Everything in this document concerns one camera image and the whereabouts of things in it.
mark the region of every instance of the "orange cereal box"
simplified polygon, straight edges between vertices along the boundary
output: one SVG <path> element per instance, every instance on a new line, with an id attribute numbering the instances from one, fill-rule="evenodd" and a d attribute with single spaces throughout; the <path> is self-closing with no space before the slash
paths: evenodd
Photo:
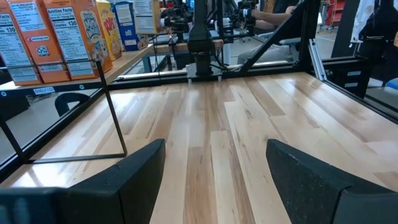
<path id="1" fill-rule="evenodd" d="M 71 62 L 99 59 L 104 72 L 112 68 L 95 0 L 44 0 L 44 3 L 73 80 L 100 74 L 93 62 Z"/>
<path id="2" fill-rule="evenodd" d="M 108 51 L 113 61 L 122 56 L 118 24 L 115 23 L 116 20 L 111 9 L 111 3 L 105 0 L 96 0 L 96 2 L 99 19 L 104 30 L 106 46 L 108 46 Z"/>
<path id="3" fill-rule="evenodd" d="M 45 83 L 69 81 L 66 66 L 45 65 L 63 62 L 61 49 L 49 21 L 43 0 L 8 0 L 33 61 L 40 65 Z"/>
<path id="4" fill-rule="evenodd" d="M 0 55 L 6 66 L 33 64 L 32 56 L 6 0 L 0 0 Z M 15 85 L 43 83 L 34 67 L 9 69 L 8 72 Z"/>

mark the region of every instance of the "person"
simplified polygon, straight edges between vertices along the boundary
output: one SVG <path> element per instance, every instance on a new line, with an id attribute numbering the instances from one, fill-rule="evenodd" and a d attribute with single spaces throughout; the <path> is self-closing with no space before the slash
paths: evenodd
<path id="1" fill-rule="evenodd" d="M 261 12 L 258 9 L 251 11 L 251 16 L 256 18 L 255 27 L 264 30 L 275 30 L 281 25 L 294 11 L 299 0 L 276 0 L 273 13 Z M 293 35 L 301 34 L 301 27 L 293 28 L 291 30 Z M 241 53 L 238 56 L 238 64 L 244 64 L 246 60 L 254 55 L 261 46 Z M 266 52 L 259 58 L 257 62 L 273 62 L 278 60 L 285 60 L 291 62 L 293 60 L 292 53 L 288 45 L 271 45 Z"/>

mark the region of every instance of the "blue cereal box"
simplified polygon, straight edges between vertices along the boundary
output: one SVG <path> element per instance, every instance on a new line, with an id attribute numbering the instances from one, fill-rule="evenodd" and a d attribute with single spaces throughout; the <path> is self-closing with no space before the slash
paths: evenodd
<path id="1" fill-rule="evenodd" d="M 118 2 L 112 5 L 116 16 L 123 48 L 125 51 L 141 50 L 148 46 L 145 35 L 136 33 L 132 2 Z"/>

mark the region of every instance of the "black metal frame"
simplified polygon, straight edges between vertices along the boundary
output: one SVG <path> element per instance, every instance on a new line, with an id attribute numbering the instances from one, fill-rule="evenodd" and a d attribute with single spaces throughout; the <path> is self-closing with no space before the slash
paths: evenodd
<path id="1" fill-rule="evenodd" d="M 290 16 L 290 19 L 287 19 L 279 28 L 274 32 L 274 34 L 263 43 L 262 47 L 256 52 L 253 57 L 251 57 L 243 66 L 234 68 L 228 71 L 224 71 L 218 75 L 219 78 L 239 78 L 239 77 L 249 77 L 249 76 L 256 76 L 256 75 L 272 75 L 272 74 L 281 74 L 281 73 L 291 73 L 291 72 L 312 72 L 312 65 L 311 65 L 311 58 L 308 51 L 308 41 L 315 37 L 316 32 L 316 17 L 318 15 L 318 8 L 320 0 L 305 0 L 303 4 L 299 5 L 295 12 L 302 12 L 304 13 L 303 17 L 303 29 L 302 32 L 302 40 L 301 40 L 301 48 L 300 48 L 300 58 L 299 62 L 295 63 L 276 63 L 271 65 L 263 65 L 263 66 L 254 66 L 256 60 L 263 54 L 274 42 L 279 41 L 280 39 L 284 38 L 285 32 L 289 31 L 289 26 L 293 24 L 293 20 L 295 14 L 293 13 Z M 220 21 L 220 25 L 218 26 L 220 32 L 224 34 L 223 29 L 223 20 L 218 19 Z M 220 35 L 220 39 L 227 39 L 230 38 L 228 35 Z M 323 60 L 323 65 L 326 69 L 333 68 L 333 67 L 341 67 L 341 66 L 358 66 L 362 63 L 369 63 L 360 58 L 355 57 L 345 57 L 345 58 L 332 58 L 328 60 Z M 159 85 L 166 85 L 172 83 L 186 83 L 188 82 L 189 78 L 187 77 L 186 73 L 176 73 L 176 74 L 169 74 L 169 75 L 156 75 L 156 76 L 149 76 L 149 77 L 137 77 L 137 78 L 119 78 L 113 81 L 111 84 L 106 84 L 106 80 L 104 77 L 104 73 L 102 71 L 102 67 L 99 61 L 96 61 L 101 82 L 95 83 L 84 83 L 84 84 L 68 84 L 68 85 L 55 85 L 54 90 L 58 91 L 73 91 L 73 90 L 81 90 L 80 85 L 83 85 L 84 89 L 92 89 L 92 88 L 100 88 L 94 95 L 92 95 L 91 99 L 81 106 L 77 106 L 72 108 L 67 114 L 61 117 L 61 119 L 55 123 L 53 126 L 49 127 L 44 133 L 40 136 L 35 138 L 32 142 L 28 145 L 24 146 L 22 149 L 19 145 L 16 144 L 15 138 L 13 146 L 16 148 L 16 154 L 14 154 L 11 158 L 9 158 L 5 164 L 0 166 L 0 182 L 2 182 L 7 176 L 9 176 L 12 172 L 14 172 L 18 167 L 22 164 L 36 164 L 36 163 L 43 163 L 43 162 L 66 162 L 66 161 L 82 161 L 82 160 L 90 160 L 90 159 L 107 159 L 107 158 L 115 158 L 115 157 L 124 157 L 127 154 L 126 145 L 124 143 L 123 135 L 121 133 L 118 119 L 114 110 L 114 106 L 111 100 L 110 91 L 112 90 L 122 90 L 127 88 L 142 88 L 147 86 L 159 86 Z M 393 123 L 398 124 L 398 120 L 395 117 L 375 108 L 374 106 L 370 105 L 369 103 L 365 102 L 363 99 L 354 96 L 353 94 L 349 93 L 347 90 L 336 86 L 335 84 L 325 80 L 323 81 L 327 85 L 330 85 L 334 89 L 342 92 L 346 96 L 350 97 L 351 99 L 357 101 L 358 103 L 366 106 L 370 110 L 373 110 L 379 113 L 381 116 L 387 118 L 388 120 L 392 121 Z M 113 121 L 116 126 L 116 131 L 118 132 L 118 136 L 121 140 L 123 153 L 122 154 L 111 154 L 111 155 L 95 155 L 95 156 L 80 156 L 80 157 L 64 157 L 64 158 L 54 158 L 54 159 L 39 159 L 39 160 L 29 160 L 36 152 L 38 152 L 42 147 L 44 147 L 52 138 L 54 138 L 63 128 L 68 126 L 68 124 L 77 118 L 84 110 L 86 110 L 94 101 L 96 101 L 103 93 L 106 95 L 106 99 L 111 110 L 111 115 L 113 117 Z M 34 94 L 32 89 L 16 89 L 16 90 L 9 90 L 6 92 L 7 96 L 12 95 L 29 95 Z M 6 126 L 5 121 L 0 119 L 0 124 L 7 136 L 12 135 L 9 131 L 8 127 Z"/>
<path id="2" fill-rule="evenodd" d="M 116 127 L 116 131 L 118 133 L 118 137 L 119 137 L 121 145 L 122 145 L 123 153 L 90 155 L 90 156 L 58 157 L 58 158 L 48 158 L 48 159 L 30 159 L 36 152 L 34 152 L 33 154 L 30 154 L 30 155 L 26 154 L 21 149 L 21 146 L 18 144 L 17 140 L 15 139 L 15 136 L 12 134 L 6 121 L 0 117 L 1 128 L 4 131 L 8 140 L 10 141 L 12 148 L 15 150 L 16 154 L 19 156 L 19 159 L 22 161 L 23 164 L 42 164 L 42 163 L 49 163 L 49 162 L 85 161 L 85 160 L 95 160 L 95 159 L 121 158 L 121 157 L 127 156 L 126 144 L 124 142 L 123 134 L 122 134 L 120 126 L 119 126 L 118 117 L 114 110 L 112 98 L 109 93 L 109 88 L 106 83 L 106 78 L 105 78 L 104 71 L 101 66 L 101 62 L 99 60 L 82 60 L 79 62 L 94 62 L 96 65 L 96 68 L 98 70 L 101 82 L 81 83 L 81 84 L 73 84 L 73 85 L 55 85 L 55 86 L 53 86 L 53 88 L 54 88 L 55 92 L 102 88 L 102 92 L 105 93 L 106 100 L 109 105 L 109 109 L 111 110 L 111 115 L 112 115 L 112 118 L 114 121 L 114 125 Z M 32 66 L 36 66 L 36 65 L 21 66 L 21 67 L 1 67 L 0 70 L 7 70 L 10 68 L 24 68 L 24 67 L 32 67 Z M 34 93 L 33 89 L 34 88 L 21 88 L 21 89 L 9 90 L 9 91 L 2 91 L 2 97 L 12 96 L 14 94 L 15 95 L 33 94 Z M 41 143 L 41 144 L 43 144 L 41 146 L 44 146 L 47 143 L 48 143 L 48 141 L 47 142 L 44 141 Z"/>

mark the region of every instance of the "black foam pad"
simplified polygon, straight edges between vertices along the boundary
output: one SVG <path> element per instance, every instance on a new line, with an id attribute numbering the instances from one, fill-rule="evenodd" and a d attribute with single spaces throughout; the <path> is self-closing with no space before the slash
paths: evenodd
<path id="1" fill-rule="evenodd" d="M 149 223 L 164 162 L 158 139 L 68 189 L 0 189 L 0 223 Z"/>
<path id="2" fill-rule="evenodd" d="M 343 192 L 373 196 L 395 194 L 275 139 L 268 140 L 266 156 L 293 224 L 332 223 Z"/>

